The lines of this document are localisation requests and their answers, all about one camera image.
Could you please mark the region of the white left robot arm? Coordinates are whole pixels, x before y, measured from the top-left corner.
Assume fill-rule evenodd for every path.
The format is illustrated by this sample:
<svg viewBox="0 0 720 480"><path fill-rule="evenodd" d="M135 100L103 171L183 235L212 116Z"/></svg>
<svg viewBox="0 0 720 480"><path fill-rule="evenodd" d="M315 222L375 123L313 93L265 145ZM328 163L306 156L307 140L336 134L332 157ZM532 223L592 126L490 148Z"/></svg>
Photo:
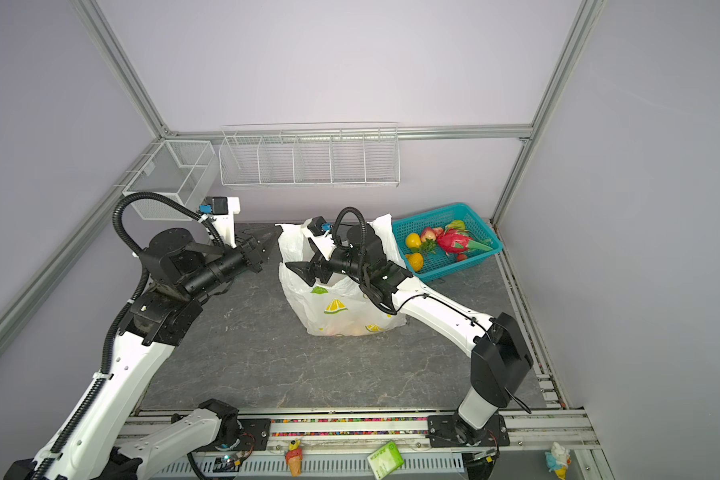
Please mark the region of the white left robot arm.
<svg viewBox="0 0 720 480"><path fill-rule="evenodd" d="M214 399L143 440L118 446L116 439L209 295L260 271L281 233L279 226L249 230L234 245L199 244L184 228L157 234L138 255L136 295L109 328L86 393L44 448L15 461L6 478L148 479L197 449L234 448L245 434L238 411Z"/></svg>

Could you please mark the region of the white plastic bag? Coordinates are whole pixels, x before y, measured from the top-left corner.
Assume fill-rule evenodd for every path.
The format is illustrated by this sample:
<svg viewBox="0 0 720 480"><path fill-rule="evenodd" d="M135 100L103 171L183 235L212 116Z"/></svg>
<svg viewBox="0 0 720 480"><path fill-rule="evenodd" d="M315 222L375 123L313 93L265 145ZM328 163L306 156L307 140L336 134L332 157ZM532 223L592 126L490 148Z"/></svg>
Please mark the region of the white plastic bag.
<svg viewBox="0 0 720 480"><path fill-rule="evenodd" d="M307 332L313 336L363 336L402 327L403 314L390 315L376 308L358 284L337 273L310 286L286 267L291 261L308 261L306 225L283 224L278 245L282 261L278 275L283 293Z"/></svg>

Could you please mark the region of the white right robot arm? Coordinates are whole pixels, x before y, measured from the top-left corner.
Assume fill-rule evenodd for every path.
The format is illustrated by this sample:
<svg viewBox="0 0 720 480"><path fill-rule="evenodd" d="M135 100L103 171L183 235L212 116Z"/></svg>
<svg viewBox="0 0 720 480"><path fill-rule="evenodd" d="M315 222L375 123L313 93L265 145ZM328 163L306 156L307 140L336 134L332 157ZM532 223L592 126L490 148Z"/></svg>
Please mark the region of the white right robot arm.
<svg viewBox="0 0 720 480"><path fill-rule="evenodd" d="M363 222L345 234L317 234L286 224L279 238L285 267L314 287L341 276L357 285L377 310L416 318L459 347L470 361L470 387L447 423L431 437L448 446L477 446L497 441L488 423L514 401L533 361L517 321L469 309L426 286Z"/></svg>

